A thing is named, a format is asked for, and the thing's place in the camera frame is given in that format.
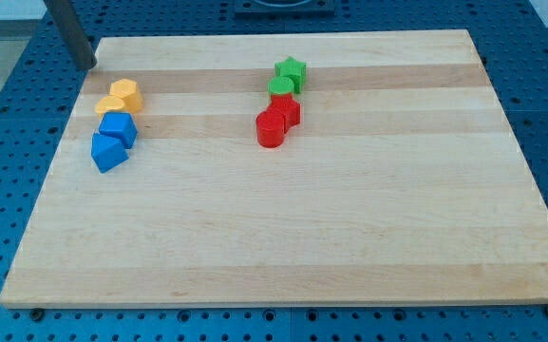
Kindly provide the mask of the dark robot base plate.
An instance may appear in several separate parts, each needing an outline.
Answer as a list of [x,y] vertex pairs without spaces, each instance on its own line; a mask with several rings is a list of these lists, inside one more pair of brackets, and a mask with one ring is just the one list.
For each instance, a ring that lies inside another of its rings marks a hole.
[[306,15],[334,14],[335,0],[236,0],[234,15]]

